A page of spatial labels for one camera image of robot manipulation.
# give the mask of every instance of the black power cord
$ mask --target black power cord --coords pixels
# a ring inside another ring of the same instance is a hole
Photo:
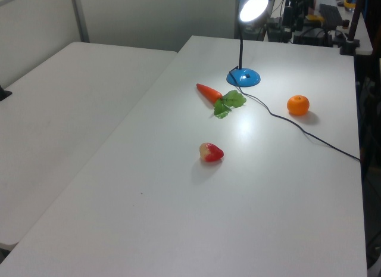
[[[241,87],[239,87],[239,86],[236,86],[236,87],[237,87],[237,89],[239,90],[239,92],[242,93],[243,95],[245,95],[245,96],[247,96],[247,97],[249,97],[249,98],[255,100],[256,102],[259,102],[264,108],[267,109],[268,113],[270,113],[271,116],[274,116],[274,117],[277,117],[277,118],[286,120],[287,122],[289,122],[289,123],[295,125],[297,128],[299,128],[304,134],[306,134],[306,135],[308,135],[308,136],[311,136],[311,137],[315,138],[316,140],[319,140],[320,142],[322,142],[322,143],[326,144],[327,146],[331,147],[332,149],[334,149],[334,150],[336,150],[336,151],[339,151],[340,153],[342,153],[342,154],[344,154],[344,155],[347,155],[347,156],[349,156],[349,157],[351,157],[351,158],[353,158],[353,159],[355,159],[355,160],[357,160],[357,161],[360,162],[360,159],[359,159],[359,158],[357,158],[357,157],[355,157],[355,156],[353,156],[353,155],[351,155],[351,154],[349,154],[349,153],[347,153],[347,152],[345,152],[345,151],[342,151],[342,150],[340,150],[339,148],[336,148],[335,146],[333,146],[333,145],[329,144],[328,142],[326,142],[326,141],[320,139],[319,137],[316,137],[315,135],[313,135],[313,134],[311,134],[311,133],[308,133],[306,130],[304,130],[299,124],[295,123],[294,121],[292,121],[292,120],[290,120],[290,119],[288,119],[288,118],[285,118],[285,117],[283,117],[283,116],[280,116],[280,115],[277,115],[277,114],[272,113],[272,112],[270,111],[270,109],[268,108],[268,106],[265,105],[265,103],[263,103],[259,98],[255,97],[255,96],[253,96],[253,95],[251,95],[251,94],[247,94],[246,92],[243,92],[242,89],[241,89]]]

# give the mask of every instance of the desk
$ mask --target desk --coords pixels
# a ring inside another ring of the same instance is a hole
[[[175,57],[73,43],[0,103],[0,248],[12,249]]]
[[[359,162],[251,100],[217,119],[197,92],[232,90],[238,53],[237,40],[191,37],[0,276],[365,277]],[[262,78],[247,92],[359,155],[351,57],[247,41],[243,64]],[[310,98],[308,116],[288,114],[295,94]],[[203,142],[224,150],[221,163],[200,162]]]
[[[282,0],[275,0],[274,8],[273,8],[274,10],[275,10],[275,8],[277,8],[279,6],[281,1]],[[316,0],[315,15],[320,15],[320,13],[318,11],[320,3],[337,6],[335,0]],[[344,7],[338,7],[338,9],[339,9],[340,15],[343,18],[343,20],[352,21],[353,13],[345,11]],[[272,17],[278,17],[279,12],[280,12],[280,10],[278,9],[271,16]],[[367,28],[365,25],[364,17],[362,14],[360,14],[360,19],[359,19],[358,24],[357,24],[357,31],[355,34],[355,39],[360,40],[360,47],[358,47],[356,49],[357,55],[371,55],[372,54],[373,47],[371,45],[369,35],[368,35],[368,31],[367,31]]]

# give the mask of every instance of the lamp head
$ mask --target lamp head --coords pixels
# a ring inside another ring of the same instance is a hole
[[[268,0],[241,0],[239,4],[239,19],[243,23],[254,21],[264,10]]]

